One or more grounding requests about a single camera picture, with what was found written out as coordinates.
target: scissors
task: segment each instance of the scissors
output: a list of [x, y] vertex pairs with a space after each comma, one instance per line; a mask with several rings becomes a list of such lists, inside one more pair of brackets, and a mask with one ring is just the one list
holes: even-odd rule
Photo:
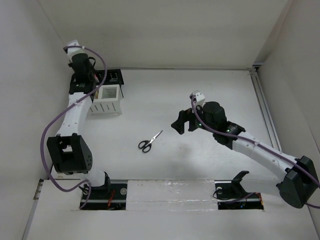
[[161, 130], [160, 132], [158, 132], [153, 138], [151, 138], [150, 140], [144, 140], [142, 142], [139, 143], [138, 148], [142, 149], [143, 153], [147, 153], [150, 151], [151, 149], [151, 143], [156, 140], [157, 137], [159, 137], [159, 135], [163, 132], [163, 130]]

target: scissors handle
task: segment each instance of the scissors handle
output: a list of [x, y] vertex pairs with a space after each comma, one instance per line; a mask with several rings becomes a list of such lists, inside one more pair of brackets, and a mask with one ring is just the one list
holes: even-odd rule
[[150, 143], [150, 144], [148, 144], [148, 143], [149, 143], [148, 140], [141, 141], [141, 142], [139, 143], [139, 145], [138, 145], [138, 148], [139, 148], [139, 149], [142, 149], [142, 152], [143, 152], [143, 153], [147, 153], [147, 152], [149, 152], [150, 149], [151, 149], [151, 143]]

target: scissors blade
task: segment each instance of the scissors blade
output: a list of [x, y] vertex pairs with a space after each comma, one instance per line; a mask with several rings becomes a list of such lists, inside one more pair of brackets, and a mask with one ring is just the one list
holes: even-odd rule
[[163, 132], [163, 130], [161, 130], [161, 131], [160, 131], [160, 132], [158, 132], [156, 135], [154, 135], [154, 137], [153, 137], [153, 138], [151, 138], [151, 140], [150, 140], [149, 144], [150, 144], [150, 143], [152, 143], [154, 140], [156, 140], [156, 138], [157, 138], [157, 137], [159, 137], [159, 135], [160, 135], [162, 132]]

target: white wall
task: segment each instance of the white wall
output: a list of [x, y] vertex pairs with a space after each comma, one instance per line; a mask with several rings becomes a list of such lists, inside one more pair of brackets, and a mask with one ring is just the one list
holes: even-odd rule
[[250, 68], [290, 0], [39, 0], [109, 67]]
[[45, 177], [40, 160], [42, 130], [68, 103], [71, 71], [62, 47], [36, 0], [0, 1], [3, 240], [22, 238], [39, 178]]
[[[320, 177], [320, 1], [293, 1], [271, 56], [259, 69], [284, 152], [313, 159]], [[320, 190], [310, 203], [320, 205]], [[320, 233], [320, 210], [310, 209]]]

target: white table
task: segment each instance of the white table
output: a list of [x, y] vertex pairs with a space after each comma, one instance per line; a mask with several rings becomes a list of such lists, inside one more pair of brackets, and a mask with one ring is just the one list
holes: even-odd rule
[[[129, 181], [126, 211], [78, 210], [81, 191], [63, 193], [45, 181], [29, 240], [53, 239], [318, 239], [307, 207], [295, 209], [262, 194], [265, 210], [218, 210], [214, 179], [242, 170], [253, 181], [276, 177], [248, 157], [219, 145], [204, 130], [179, 135], [170, 127], [189, 95], [200, 90], [227, 118], [271, 144], [248, 71], [123, 70], [120, 116], [88, 116], [83, 138], [96, 167]], [[149, 153], [138, 143], [163, 130]], [[78, 180], [53, 171], [65, 187]]]

